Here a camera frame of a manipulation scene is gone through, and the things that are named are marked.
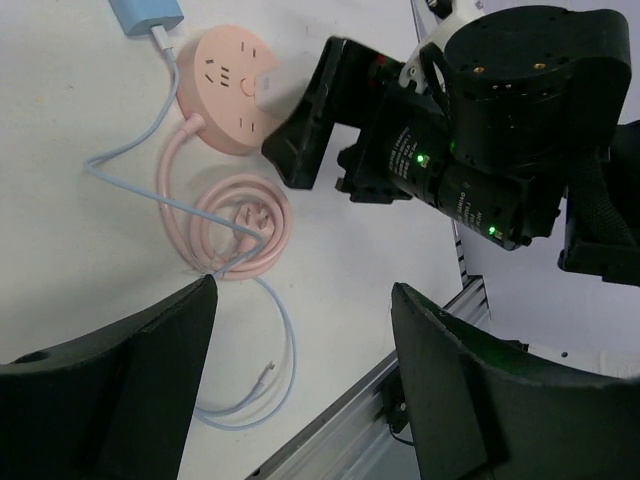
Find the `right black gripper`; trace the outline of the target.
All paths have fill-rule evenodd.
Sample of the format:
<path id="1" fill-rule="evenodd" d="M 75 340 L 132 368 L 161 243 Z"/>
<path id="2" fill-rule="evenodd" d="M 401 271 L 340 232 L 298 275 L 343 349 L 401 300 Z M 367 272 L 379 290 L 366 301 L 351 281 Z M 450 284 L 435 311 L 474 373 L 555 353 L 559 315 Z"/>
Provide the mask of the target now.
<path id="1" fill-rule="evenodd" d="M 506 250 L 549 236 L 568 198 L 590 240 L 629 245 L 603 172 L 630 83 L 621 13 L 505 9 L 419 57 L 427 88 L 387 87 L 340 191 L 419 199 Z"/>

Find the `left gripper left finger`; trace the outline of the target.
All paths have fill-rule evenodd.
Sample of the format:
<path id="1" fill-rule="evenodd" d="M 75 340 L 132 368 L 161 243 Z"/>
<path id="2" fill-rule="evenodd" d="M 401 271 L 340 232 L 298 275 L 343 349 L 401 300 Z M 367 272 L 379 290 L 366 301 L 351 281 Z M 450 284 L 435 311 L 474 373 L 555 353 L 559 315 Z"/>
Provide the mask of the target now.
<path id="1" fill-rule="evenodd" d="M 2 365 L 2 478 L 176 478 L 217 303 L 207 275 Z"/>

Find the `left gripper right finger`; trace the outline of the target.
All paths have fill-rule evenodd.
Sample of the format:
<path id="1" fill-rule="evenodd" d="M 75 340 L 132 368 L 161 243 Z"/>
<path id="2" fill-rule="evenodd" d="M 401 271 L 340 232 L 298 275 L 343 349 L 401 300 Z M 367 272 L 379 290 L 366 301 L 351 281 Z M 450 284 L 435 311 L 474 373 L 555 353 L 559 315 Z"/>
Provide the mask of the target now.
<path id="1" fill-rule="evenodd" d="M 635 479 L 639 382 L 564 366 L 449 314 L 413 287 L 391 318 L 425 479 Z"/>

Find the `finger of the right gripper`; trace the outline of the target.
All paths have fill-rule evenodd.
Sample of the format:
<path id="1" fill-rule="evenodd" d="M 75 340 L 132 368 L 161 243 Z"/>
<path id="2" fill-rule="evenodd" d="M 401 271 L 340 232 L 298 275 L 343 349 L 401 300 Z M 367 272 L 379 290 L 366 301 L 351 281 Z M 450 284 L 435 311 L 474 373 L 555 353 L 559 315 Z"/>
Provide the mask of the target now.
<path id="1" fill-rule="evenodd" d="M 284 185 L 311 189 L 334 126 L 362 129 L 372 123 L 384 90 L 402 68 L 402 62 L 354 40 L 330 37 L 302 99 L 261 147 Z"/>

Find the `blue charger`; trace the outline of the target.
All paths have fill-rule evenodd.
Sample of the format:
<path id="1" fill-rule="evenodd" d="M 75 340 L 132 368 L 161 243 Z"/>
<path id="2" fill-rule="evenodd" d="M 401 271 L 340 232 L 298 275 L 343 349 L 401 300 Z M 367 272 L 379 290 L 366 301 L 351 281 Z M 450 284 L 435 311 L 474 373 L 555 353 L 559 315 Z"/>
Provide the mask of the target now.
<path id="1" fill-rule="evenodd" d="M 127 37 L 146 35 L 155 26 L 170 31 L 184 19 L 177 0 L 109 0 L 109 5 Z"/>

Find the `white USB charger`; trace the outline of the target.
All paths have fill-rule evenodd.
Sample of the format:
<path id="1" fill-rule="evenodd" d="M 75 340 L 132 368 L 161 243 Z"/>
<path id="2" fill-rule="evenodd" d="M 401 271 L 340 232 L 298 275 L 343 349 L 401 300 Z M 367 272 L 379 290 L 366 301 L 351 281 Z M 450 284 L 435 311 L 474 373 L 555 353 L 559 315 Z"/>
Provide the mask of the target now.
<path id="1" fill-rule="evenodd" d="M 312 73 L 293 64 L 282 64 L 256 77 L 256 107 L 278 121 L 290 117 L 301 102 Z"/>

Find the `pink round power strip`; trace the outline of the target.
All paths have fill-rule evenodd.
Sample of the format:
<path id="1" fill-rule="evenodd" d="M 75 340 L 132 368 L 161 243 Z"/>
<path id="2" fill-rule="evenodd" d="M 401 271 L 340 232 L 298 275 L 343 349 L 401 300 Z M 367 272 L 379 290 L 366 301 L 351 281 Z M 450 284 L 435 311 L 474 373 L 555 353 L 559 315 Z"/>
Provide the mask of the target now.
<path id="1" fill-rule="evenodd" d="M 259 149 L 280 120 L 258 106 L 258 78 L 279 65 L 269 47 L 247 29 L 220 25 L 206 31 L 177 58 L 176 98 L 184 130 L 229 155 Z"/>

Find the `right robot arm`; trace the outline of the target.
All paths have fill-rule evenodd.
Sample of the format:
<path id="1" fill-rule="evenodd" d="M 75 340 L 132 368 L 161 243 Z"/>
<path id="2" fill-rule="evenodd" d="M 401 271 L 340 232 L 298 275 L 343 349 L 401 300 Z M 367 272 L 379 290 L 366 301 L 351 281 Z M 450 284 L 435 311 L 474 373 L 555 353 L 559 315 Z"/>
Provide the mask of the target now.
<path id="1" fill-rule="evenodd" d="M 639 126 L 619 117 L 629 26 L 611 9 L 485 13 L 432 1 L 435 30 L 399 62 L 331 37 L 302 97 L 261 151 L 292 189 L 313 187 L 336 125 L 355 203 L 418 199 L 512 251 L 566 218 L 559 267 L 639 282 Z"/>

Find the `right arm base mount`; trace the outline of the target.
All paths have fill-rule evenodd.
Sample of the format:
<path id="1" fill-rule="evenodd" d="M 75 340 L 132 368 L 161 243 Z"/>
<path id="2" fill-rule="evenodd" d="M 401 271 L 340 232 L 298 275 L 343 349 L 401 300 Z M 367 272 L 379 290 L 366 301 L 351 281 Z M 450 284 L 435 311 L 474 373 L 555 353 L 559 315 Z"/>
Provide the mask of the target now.
<path id="1" fill-rule="evenodd" d="M 381 394 L 383 403 L 382 415 L 385 418 L 391 437 L 403 445 L 414 447 L 415 444 L 412 440 L 407 440 L 399 436 L 409 424 L 409 416 L 401 375 L 398 369 L 393 370 L 382 381 L 379 393 Z"/>

